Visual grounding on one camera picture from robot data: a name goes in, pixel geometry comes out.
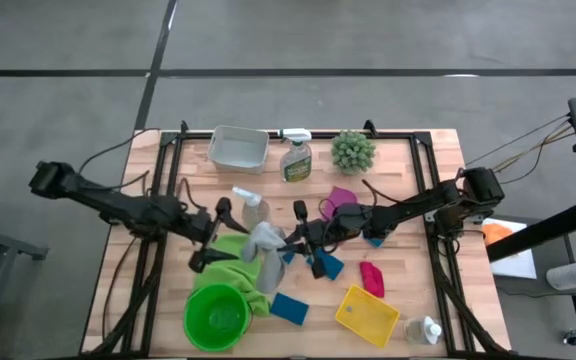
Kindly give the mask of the yellow plastic basket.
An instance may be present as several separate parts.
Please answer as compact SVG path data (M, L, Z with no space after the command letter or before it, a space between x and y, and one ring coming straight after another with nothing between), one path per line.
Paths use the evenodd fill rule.
M384 348L400 312L363 288L352 285L339 306L335 320L369 343Z

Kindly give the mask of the clear spray bottle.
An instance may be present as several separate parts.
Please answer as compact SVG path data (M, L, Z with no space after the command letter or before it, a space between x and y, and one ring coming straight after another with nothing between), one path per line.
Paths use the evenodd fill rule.
M249 231L252 231L262 222L269 222L270 207L261 195L240 187L233 187L232 192L244 200L242 220Z

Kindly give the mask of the white capped soap bottle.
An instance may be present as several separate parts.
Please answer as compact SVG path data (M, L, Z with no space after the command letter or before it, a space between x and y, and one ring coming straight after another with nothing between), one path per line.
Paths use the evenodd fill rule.
M429 316L408 319L404 326L406 340L411 344L436 345L443 335L441 325Z

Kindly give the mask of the grey cloth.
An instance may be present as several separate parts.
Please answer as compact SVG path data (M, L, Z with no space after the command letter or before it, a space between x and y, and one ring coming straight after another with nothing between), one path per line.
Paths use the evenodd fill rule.
M283 230L269 222L260 222L252 230L241 250L241 259L250 263L261 259L256 288L265 294L275 291L281 283L286 264L282 258L286 246Z

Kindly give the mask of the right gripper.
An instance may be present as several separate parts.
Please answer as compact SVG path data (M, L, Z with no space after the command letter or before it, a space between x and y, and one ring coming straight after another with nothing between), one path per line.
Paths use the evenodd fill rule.
M305 243L287 244L278 249L278 252L293 252L297 254L310 254L312 258L311 270L315 279L326 275L326 267L322 254L326 246L328 232L333 220L308 220L307 206L304 201L297 200L293 203L293 210L300 222L295 230L287 235L285 241L300 241Z

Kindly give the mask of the black diagonal beam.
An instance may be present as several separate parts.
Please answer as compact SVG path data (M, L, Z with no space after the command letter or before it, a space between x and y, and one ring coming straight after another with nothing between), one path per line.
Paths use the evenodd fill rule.
M488 259L495 262L574 231L576 205L489 245Z

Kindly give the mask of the pink silicone piece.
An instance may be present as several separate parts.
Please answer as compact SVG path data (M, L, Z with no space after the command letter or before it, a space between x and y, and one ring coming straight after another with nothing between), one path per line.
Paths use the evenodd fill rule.
M366 261L362 261L359 268L364 289L378 298L383 298L385 287L381 270L373 263Z

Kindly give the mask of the white paper sheet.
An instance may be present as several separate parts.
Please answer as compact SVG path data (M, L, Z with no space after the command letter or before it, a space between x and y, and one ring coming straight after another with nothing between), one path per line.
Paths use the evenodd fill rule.
M500 219L487 218L483 221L483 225L497 223L504 225L515 232L523 230L527 227L525 223L506 221ZM536 279L537 272L534 264L533 254L531 250L525 250L515 255L506 257L490 263L491 271L494 275Z

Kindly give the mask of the green cloth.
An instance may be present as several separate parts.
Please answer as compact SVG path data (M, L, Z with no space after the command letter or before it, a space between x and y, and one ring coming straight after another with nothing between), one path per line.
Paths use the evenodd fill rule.
M261 260L256 258L252 262L244 262L239 258L247 242L248 236L244 234L220 235L213 249L235 255L236 259L207 265L202 273L196 275L193 290L217 283L230 285L241 292L255 316L267 317L270 315L270 301L256 287Z

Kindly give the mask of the potted green succulent plant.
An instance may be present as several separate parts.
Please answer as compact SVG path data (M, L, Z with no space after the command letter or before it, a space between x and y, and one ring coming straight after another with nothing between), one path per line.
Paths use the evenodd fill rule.
M374 165L375 150L375 145L363 133L343 130L332 139L332 162L344 175L362 174Z

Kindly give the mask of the white roll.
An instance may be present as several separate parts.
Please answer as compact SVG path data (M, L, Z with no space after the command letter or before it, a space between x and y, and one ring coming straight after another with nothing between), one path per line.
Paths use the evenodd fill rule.
M546 280L552 288L559 291L576 289L576 262L549 269Z

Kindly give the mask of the orange object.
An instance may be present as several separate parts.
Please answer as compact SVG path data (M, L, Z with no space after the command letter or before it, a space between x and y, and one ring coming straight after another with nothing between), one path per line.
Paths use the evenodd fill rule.
M514 233L512 229L497 223L483 225L482 231L484 233L484 242L487 246L503 240Z

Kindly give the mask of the purple cloth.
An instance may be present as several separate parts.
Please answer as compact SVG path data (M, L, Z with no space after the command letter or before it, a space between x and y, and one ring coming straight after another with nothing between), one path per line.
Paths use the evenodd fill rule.
M354 192L334 186L330 194L320 201L318 209L323 220L330 220L341 205L356 202L357 196Z

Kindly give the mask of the simple green spray bottle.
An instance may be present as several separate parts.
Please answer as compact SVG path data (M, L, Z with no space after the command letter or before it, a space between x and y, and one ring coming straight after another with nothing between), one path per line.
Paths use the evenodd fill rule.
M282 179L285 182L298 182L310 176L312 170L312 150L309 142L312 133L305 128L286 128L278 131L281 142L290 147L280 160Z

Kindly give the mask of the black aluminium frame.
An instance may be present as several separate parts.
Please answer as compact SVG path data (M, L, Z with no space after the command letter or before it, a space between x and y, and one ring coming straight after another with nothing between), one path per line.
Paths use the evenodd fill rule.
M293 203L303 200L310 215L334 186L368 200L377 188L401 199L455 176L463 157L454 130L380 130L371 137L376 161L364 177L338 174L331 162L332 132L314 132L313 171L304 181L284 182L279 160L287 146L277 138L269 143L268 159L259 175L220 172L208 159L207 131L160 130L137 135L130 145L124 172L126 193L138 195L137 182L145 175L159 192L173 190L181 178L189 181L196 203L213 208L235 186L261 194L271 205L272 222L286 231L295 226ZM458 252L442 250L427 235L428 224L416 217L397 227L375 248L357 239L341 245L344 263L336 280L315 279L303 257L296 257L280 285L280 292L309 305L302 326L274 315L257 317L230 351L234 358L442 358L488 354L486 341L500 350L510 347L500 301L482 236L468 231ZM125 337L109 353L135 359L196 358L199 351L187 339L183 316L194 273L188 261L192 244L170 235L141 243L120 226L108 235L81 353L100 356L103 338L127 309L139 285L153 267L162 273L152 297L145 300ZM360 283L361 261L375 263L384 275L386 300L403 318L430 315L442 320L446 334L436 346L411 345L396 327L388 344L377 347L335 320L352 285Z

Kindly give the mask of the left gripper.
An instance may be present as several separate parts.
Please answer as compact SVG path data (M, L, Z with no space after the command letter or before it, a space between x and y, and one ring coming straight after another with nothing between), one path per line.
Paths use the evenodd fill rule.
M193 237L192 241L201 244L201 247L193 252L189 260L189 267L194 272L201 273L208 264L216 261L239 259L237 255L212 248L212 243L217 238L221 223L227 228L237 232L245 234L249 233L249 230L246 227L239 224L232 217L232 215L229 213L230 210L230 200L226 197L222 197L219 199L216 206L217 217L215 219L212 219L211 215L205 209L200 209L194 215L192 226L195 230L198 231L198 236Z

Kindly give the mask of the green plastic bucket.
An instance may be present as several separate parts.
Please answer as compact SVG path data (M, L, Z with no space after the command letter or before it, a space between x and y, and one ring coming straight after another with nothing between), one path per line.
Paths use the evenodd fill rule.
M252 308L235 287L215 283L194 291L184 310L184 331L192 345L204 352L234 347L248 330Z

